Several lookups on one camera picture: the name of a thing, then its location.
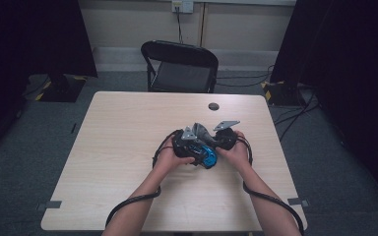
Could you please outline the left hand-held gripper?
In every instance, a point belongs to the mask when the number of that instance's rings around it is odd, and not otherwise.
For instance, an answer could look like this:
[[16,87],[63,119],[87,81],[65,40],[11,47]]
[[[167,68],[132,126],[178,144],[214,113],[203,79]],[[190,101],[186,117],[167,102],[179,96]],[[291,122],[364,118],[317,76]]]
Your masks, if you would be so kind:
[[194,144],[196,144],[196,141],[197,136],[189,126],[184,129],[178,130],[172,138],[174,153],[178,157],[193,156],[194,152],[192,150],[192,147]]

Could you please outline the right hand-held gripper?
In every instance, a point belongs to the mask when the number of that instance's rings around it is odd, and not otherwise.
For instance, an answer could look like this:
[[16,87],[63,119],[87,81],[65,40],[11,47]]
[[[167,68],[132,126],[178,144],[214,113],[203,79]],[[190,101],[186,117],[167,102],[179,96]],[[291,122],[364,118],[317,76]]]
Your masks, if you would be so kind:
[[214,127],[214,131],[216,132],[214,139],[217,147],[226,150],[233,148],[237,140],[237,135],[231,127],[237,124],[239,124],[239,121],[221,121]]

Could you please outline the grey cloth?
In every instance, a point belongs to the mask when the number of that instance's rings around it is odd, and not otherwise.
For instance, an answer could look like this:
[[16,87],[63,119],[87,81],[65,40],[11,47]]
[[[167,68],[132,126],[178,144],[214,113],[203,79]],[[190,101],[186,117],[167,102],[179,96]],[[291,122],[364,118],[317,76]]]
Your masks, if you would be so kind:
[[212,136],[200,123],[195,123],[192,127],[192,131],[200,141],[211,148],[222,147],[223,145],[223,138],[218,137],[219,131],[216,131],[216,134]]

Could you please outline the blue toy car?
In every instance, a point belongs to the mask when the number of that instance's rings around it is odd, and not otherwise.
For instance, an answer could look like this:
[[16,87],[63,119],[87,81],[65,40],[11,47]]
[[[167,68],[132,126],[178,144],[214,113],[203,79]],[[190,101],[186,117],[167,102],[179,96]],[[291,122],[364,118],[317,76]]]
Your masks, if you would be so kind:
[[195,160],[193,165],[201,165],[206,169],[214,167],[218,161],[216,153],[207,146],[190,145],[188,148],[190,156],[193,156]]

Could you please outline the person's left hand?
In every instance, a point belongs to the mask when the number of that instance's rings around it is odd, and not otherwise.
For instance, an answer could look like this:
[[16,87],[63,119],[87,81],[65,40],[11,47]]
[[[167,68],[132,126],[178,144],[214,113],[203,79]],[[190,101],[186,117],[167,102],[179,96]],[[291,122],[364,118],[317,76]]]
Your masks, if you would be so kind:
[[152,172],[156,178],[163,179],[179,165],[191,164],[194,161],[195,158],[192,156],[176,156],[172,146],[172,138],[168,138],[160,149],[157,162]]

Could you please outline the person's right hand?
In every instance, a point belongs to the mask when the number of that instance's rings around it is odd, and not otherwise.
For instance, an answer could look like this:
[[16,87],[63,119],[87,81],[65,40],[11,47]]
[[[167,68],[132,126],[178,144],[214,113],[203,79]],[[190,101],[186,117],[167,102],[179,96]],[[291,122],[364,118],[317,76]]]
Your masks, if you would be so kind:
[[248,147],[244,143],[244,134],[240,131],[235,131],[235,134],[239,138],[239,141],[235,143],[233,148],[226,150],[218,147],[217,152],[219,155],[223,156],[241,176],[244,176],[252,170],[248,161]]

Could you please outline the black stand base yellow stripes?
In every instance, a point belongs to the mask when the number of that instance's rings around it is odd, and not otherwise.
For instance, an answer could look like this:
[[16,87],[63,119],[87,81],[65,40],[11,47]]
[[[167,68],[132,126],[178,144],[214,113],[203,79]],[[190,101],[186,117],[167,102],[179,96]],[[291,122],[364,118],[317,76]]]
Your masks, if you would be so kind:
[[285,82],[263,82],[261,87],[270,105],[303,106],[305,104],[305,100],[297,86],[292,86]]
[[64,74],[49,74],[49,79],[36,101],[75,102],[87,81],[85,77]]

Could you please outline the black folding chair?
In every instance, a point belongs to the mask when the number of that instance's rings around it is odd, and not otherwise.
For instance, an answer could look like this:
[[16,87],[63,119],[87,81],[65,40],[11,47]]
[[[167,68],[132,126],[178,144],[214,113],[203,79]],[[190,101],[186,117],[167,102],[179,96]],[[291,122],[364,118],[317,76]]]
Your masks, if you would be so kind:
[[147,63],[148,91],[213,93],[219,60],[210,50],[164,40],[141,46]]

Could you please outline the grey tape strip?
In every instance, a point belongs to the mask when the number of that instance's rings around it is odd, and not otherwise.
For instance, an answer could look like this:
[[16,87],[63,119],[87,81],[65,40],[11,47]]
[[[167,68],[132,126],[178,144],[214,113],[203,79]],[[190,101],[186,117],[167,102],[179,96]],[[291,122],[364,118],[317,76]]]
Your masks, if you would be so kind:
[[296,206],[296,205],[301,205],[302,207],[310,206],[307,200],[302,200],[301,198],[290,198],[290,199],[287,199],[287,201],[290,206]]
[[45,203],[39,203],[36,207],[38,211],[46,211],[48,208],[60,208],[61,201],[47,201]]

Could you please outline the black curtain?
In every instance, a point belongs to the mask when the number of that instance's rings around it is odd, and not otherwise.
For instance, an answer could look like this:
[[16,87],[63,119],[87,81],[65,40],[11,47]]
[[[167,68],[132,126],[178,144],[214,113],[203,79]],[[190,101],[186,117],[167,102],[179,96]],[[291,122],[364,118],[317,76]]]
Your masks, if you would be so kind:
[[378,0],[296,0],[271,80],[315,87],[378,183]]
[[41,74],[97,76],[79,0],[0,0],[0,138]]

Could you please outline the white wall socket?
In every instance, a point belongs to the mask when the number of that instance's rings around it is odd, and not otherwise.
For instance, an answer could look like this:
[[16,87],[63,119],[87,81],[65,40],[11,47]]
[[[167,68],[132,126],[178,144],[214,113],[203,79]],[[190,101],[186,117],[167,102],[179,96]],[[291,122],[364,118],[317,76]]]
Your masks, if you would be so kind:
[[171,11],[173,13],[192,14],[194,2],[192,0],[172,0]]

